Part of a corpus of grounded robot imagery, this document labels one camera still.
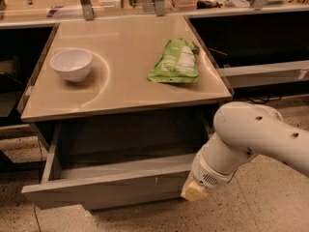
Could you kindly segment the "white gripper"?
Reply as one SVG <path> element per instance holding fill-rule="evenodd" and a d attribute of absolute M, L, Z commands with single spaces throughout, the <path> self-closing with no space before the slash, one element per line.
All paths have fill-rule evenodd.
<path fill-rule="evenodd" d="M 208 193 L 205 188 L 220 188 L 229 183 L 234 176 L 234 171 L 230 174 L 221 174 L 213 170 L 200 153 L 194 157 L 191 165 L 191 172 L 193 179 L 197 183 L 191 180 L 186 181 L 181 193 L 181 197 L 190 202 L 206 198 Z"/>

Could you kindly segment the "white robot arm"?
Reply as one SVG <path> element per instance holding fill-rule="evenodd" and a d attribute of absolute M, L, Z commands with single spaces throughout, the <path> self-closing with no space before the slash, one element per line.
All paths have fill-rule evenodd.
<path fill-rule="evenodd" d="M 283 122 L 267 105 L 228 102 L 215 112 L 214 134 L 195 155 L 182 189 L 188 201 L 205 198 L 229 183 L 237 169 L 258 155 L 278 160 L 309 176 L 309 131 Z"/>

